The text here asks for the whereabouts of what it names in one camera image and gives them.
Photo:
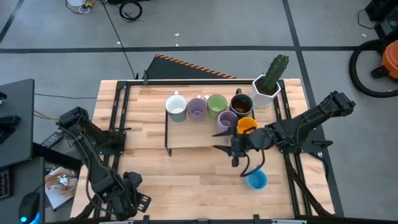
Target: wooden table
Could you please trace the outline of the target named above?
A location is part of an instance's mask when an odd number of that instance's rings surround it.
[[[109,128],[116,83],[116,80],[102,81],[99,88],[93,122],[101,129]],[[285,84],[294,117],[307,110],[305,95],[299,79],[286,79]],[[241,159],[239,167],[233,168],[231,158],[212,147],[173,149],[172,157],[165,150],[164,102],[168,96],[178,90],[187,100],[197,95],[215,93],[230,100],[237,87],[246,94],[251,88],[250,85],[235,85],[232,88],[226,85],[131,87],[125,124],[125,128],[131,130],[127,131],[126,149],[121,156],[118,172],[134,171],[141,174],[143,182],[138,190],[152,197],[146,213],[139,212],[131,219],[142,220],[143,215],[150,215],[151,220],[252,219],[254,214],[259,214],[260,218],[294,217],[283,155],[276,148],[266,151],[266,163],[262,170],[269,181],[263,190],[249,189],[245,180],[239,177],[246,165],[245,159]],[[265,110],[255,110],[255,113],[260,126],[276,120],[274,105]],[[249,156],[252,165],[260,163],[261,153],[250,151]],[[308,154],[302,154],[301,160],[308,188],[324,208],[333,213],[322,163]],[[78,215],[88,203],[85,194],[86,175],[87,169],[83,167],[71,217]],[[300,211],[304,214],[301,193],[297,186],[296,189]]]

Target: purple mug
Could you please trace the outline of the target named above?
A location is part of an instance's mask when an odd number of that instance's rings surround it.
[[[203,121],[207,111],[207,103],[200,96],[188,102],[188,114],[193,121]]]
[[[217,133],[222,133],[237,122],[238,117],[232,111],[223,111],[217,117],[216,129]],[[225,144],[228,143],[228,136],[224,137]]]

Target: black mug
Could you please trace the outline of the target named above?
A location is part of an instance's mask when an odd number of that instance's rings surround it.
[[[238,119],[250,116],[253,111],[253,101],[250,96],[242,94],[242,89],[238,88],[231,99],[229,110],[234,112]]]

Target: computer mouse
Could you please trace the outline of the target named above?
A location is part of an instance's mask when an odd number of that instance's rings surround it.
[[[31,192],[22,199],[19,205],[19,220],[21,223],[32,223],[39,211],[40,194]]]

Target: green mug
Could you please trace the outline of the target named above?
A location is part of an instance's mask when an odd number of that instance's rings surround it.
[[[219,94],[211,95],[210,97],[205,96],[205,99],[207,100],[207,110],[209,112],[209,115],[211,118],[214,119],[216,119],[218,115],[223,112],[228,105],[226,98]]]

